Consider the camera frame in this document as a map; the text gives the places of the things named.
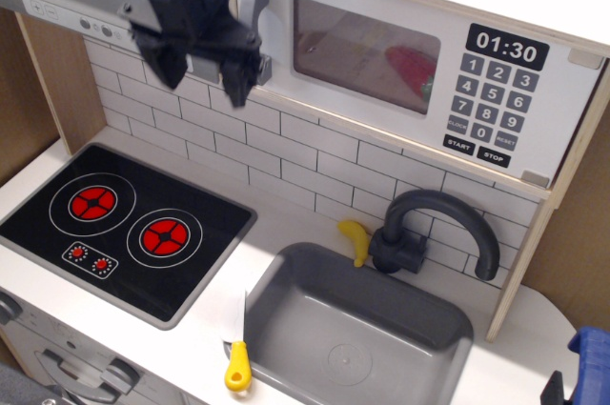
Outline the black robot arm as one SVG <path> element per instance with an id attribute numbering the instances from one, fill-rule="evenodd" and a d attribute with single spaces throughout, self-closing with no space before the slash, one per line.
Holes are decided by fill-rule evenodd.
<path id="1" fill-rule="evenodd" d="M 251 89 L 271 76 L 271 60 L 261 54 L 258 18 L 270 0 L 149 0 L 160 28 L 136 21 L 130 4 L 134 43 L 157 78 L 174 89 L 190 55 L 217 63 L 225 92 L 236 108 Z"/>

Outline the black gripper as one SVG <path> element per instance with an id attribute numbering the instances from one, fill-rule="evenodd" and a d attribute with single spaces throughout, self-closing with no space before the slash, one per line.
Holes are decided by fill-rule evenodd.
<path id="1" fill-rule="evenodd" d="M 161 27 L 131 23 L 144 61 L 159 81 L 174 90 L 194 55 L 219 64 L 224 91 L 234 108 L 243 108 L 263 67 L 257 30 L 239 22 L 230 0 L 149 0 Z"/>

